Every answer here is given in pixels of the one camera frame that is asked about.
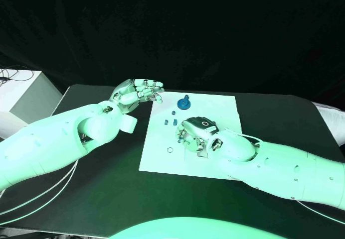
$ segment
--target black backdrop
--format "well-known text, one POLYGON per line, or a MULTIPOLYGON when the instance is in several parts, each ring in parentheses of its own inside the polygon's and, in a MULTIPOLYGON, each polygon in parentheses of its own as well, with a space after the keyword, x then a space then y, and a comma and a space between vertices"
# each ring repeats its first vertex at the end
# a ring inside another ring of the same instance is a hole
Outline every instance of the black backdrop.
POLYGON ((341 110, 345 2, 0 2, 0 64, 71 84, 291 94, 341 110))

